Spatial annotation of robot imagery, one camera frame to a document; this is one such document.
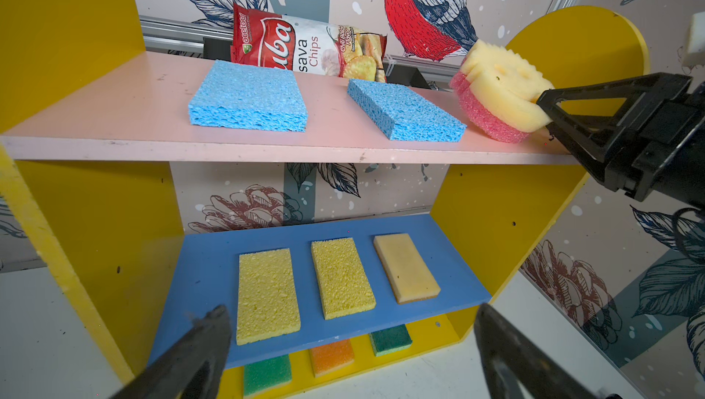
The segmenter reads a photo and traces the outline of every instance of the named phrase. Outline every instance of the blue sponge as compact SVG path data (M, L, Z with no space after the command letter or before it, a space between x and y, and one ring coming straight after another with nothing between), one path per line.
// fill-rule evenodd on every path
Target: blue sponge
M407 86L351 79L348 94L390 140L460 141L467 127Z
M305 131L308 113L294 73L216 60L188 104L191 125Z

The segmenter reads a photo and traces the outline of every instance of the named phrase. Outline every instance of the yellow sponge layer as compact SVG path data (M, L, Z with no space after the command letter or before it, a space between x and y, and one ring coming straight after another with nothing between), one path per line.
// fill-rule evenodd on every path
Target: yellow sponge layer
M240 255L238 345L301 329L289 249Z
M323 317L338 318L377 305L352 238L311 243Z
M347 367L354 361L355 353L349 339L311 349L311 364L315 377Z
M436 298L441 292L409 234L376 236L375 249L399 304Z

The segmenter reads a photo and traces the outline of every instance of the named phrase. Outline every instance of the orange sponge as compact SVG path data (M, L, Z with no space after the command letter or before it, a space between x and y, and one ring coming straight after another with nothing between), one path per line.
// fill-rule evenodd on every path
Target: orange sponge
M311 362L315 377L347 367L354 361L355 353L353 353L353 346L349 339L311 349Z

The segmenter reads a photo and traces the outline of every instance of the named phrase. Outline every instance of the red bag label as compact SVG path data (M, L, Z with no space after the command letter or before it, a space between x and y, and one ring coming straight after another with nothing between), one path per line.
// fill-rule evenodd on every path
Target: red bag label
M264 35L260 41L260 67L293 69L296 33L287 21L281 18L261 20Z

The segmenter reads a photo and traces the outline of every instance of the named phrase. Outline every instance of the chip bag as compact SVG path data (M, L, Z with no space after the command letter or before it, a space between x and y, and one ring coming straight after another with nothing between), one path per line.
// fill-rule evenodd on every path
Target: chip bag
M386 36L235 6L231 61L386 82Z

